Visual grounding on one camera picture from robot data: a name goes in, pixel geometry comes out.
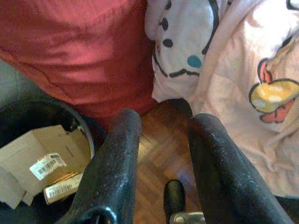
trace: cardboard box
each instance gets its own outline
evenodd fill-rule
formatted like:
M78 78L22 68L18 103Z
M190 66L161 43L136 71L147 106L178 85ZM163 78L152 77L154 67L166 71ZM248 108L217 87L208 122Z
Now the cardboard box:
M66 133L62 126L31 130L0 149L0 201L12 208L21 200L31 204L60 177L83 173L89 161L90 147L80 130Z
M46 203L51 204L75 193L78 190L82 175L83 174L75 175L45 188L43 194Z

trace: white label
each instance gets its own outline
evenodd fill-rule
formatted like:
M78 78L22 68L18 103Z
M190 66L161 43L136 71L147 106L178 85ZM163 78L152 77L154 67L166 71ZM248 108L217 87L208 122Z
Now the white label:
M82 179L82 175L83 174L76 175L66 181L62 181L60 183L56 183L50 187L47 187L45 189L47 198L52 198L57 195L63 194L66 191L77 189Z
M40 161L33 164L29 169L38 180L42 180L45 176L52 173L58 167L66 167L66 164L58 153L51 153L45 155Z

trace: wooden floor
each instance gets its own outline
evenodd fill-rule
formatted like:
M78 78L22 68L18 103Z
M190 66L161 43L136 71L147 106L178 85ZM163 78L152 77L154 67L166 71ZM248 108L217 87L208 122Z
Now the wooden floor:
M187 139L187 118L164 102L142 118L139 146L135 224L164 224L163 192L179 179L186 192L186 210L201 210Z

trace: trash bin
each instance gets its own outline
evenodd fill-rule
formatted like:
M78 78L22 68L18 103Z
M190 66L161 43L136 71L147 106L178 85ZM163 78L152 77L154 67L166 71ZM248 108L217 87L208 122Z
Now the trash bin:
M81 126L93 157L95 145L100 145L105 133L99 126L93 125L93 129L99 132L97 136L103 138L99 142L91 135L88 123L91 123L90 119L84 119L70 106L56 100L15 102L0 109L0 147L32 129L62 125L66 131L73 131ZM40 193L35 196L31 206L21 202L15 210L0 203L0 223L54 223L67 212L73 197L47 205L43 193Z

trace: red fabric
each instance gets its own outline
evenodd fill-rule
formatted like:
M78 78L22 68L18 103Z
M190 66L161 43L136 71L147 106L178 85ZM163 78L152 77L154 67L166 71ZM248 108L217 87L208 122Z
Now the red fabric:
M105 128L121 108L151 99L146 0L0 2L0 57Z

